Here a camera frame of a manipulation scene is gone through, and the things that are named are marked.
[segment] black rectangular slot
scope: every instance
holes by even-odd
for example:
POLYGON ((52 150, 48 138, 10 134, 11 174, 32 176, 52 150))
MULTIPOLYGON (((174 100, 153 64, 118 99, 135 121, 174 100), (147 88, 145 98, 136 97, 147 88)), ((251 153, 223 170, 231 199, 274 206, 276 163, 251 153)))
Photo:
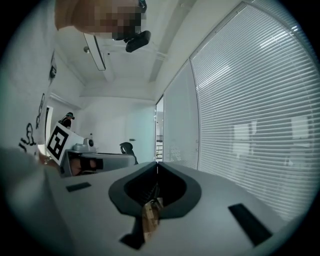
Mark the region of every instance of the black rectangular slot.
POLYGON ((82 189, 85 189, 88 187, 91 187, 91 184, 89 184, 88 182, 83 182, 83 183, 79 183, 79 184, 75 184, 75 185, 66 186, 65 188, 69 192, 74 192, 74 191, 82 190, 82 189))
POLYGON ((254 246, 272 236, 272 233, 242 203, 228 208, 254 246))

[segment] black camera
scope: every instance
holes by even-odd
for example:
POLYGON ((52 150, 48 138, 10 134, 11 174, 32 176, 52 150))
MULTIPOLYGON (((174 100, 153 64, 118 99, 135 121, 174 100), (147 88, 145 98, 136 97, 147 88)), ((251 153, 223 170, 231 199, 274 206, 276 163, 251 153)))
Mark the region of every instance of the black camera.
POLYGON ((112 35, 113 40, 123 40, 127 44, 125 50, 128 53, 132 53, 150 42, 150 31, 141 32, 141 20, 147 11, 145 0, 139 0, 138 9, 139 11, 135 14, 134 18, 130 20, 130 26, 124 27, 123 33, 112 35))

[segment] white ceiling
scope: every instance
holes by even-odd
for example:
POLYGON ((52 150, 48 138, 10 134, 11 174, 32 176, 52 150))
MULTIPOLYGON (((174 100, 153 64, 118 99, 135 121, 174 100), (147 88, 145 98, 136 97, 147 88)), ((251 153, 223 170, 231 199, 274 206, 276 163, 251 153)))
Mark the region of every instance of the white ceiling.
POLYGON ((170 45, 196 1, 147 0, 146 21, 142 30, 151 32, 150 43, 133 53, 126 52, 123 41, 97 38, 106 71, 99 71, 91 54, 84 52, 87 46, 84 34, 73 27, 58 32, 57 53, 63 55, 68 67, 85 85, 99 81, 107 87, 119 79, 138 79, 145 86, 154 85, 170 45))

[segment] person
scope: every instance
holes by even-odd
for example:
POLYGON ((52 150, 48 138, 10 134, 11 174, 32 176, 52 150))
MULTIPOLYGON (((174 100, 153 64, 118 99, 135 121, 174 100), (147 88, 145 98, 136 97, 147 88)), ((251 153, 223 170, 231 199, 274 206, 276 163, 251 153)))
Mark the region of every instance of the person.
POLYGON ((74 114, 72 112, 69 112, 68 114, 66 114, 60 121, 59 123, 62 124, 64 127, 66 127, 67 129, 71 128, 71 120, 74 120, 74 114))
POLYGON ((43 0, 19 26, 0 64, 0 147, 20 149, 40 163, 52 82, 59 73, 55 35, 73 26, 88 34, 125 34, 136 24, 140 0, 43 0))

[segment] hand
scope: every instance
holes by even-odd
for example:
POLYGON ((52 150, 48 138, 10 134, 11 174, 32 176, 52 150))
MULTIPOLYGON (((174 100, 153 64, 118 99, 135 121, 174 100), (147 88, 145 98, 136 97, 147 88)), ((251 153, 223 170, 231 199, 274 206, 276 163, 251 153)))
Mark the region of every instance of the hand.
MULTIPOLYGON (((96 168, 97 164, 96 161, 90 160, 90 166, 91 168, 96 168)), ((79 158, 74 158, 70 161, 70 169, 73 176, 77 176, 81 171, 87 171, 81 169, 81 163, 79 158)))

